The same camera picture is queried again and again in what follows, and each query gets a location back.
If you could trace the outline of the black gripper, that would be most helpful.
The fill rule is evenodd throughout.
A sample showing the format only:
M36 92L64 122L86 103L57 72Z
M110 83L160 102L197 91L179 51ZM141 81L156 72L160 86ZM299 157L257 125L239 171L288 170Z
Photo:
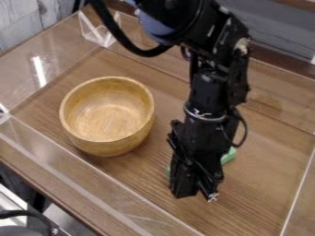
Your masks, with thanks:
M221 119L204 121L185 116L171 122L167 142L173 150L168 186L180 199L197 193L208 203L219 197L220 182L212 175L223 174L221 158L241 143L233 142L241 117L228 113Z

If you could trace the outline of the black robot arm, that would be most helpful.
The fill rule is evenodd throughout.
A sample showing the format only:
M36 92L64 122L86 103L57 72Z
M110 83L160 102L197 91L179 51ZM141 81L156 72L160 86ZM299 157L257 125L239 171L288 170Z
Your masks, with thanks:
M189 62L184 120L171 122L169 190L175 197L203 194L212 202L224 181L221 158L243 144L233 141L247 122L237 106L247 101L251 37L245 24L215 0L124 0L159 45L138 48L122 32L102 0L88 0L120 45L142 57L175 45Z

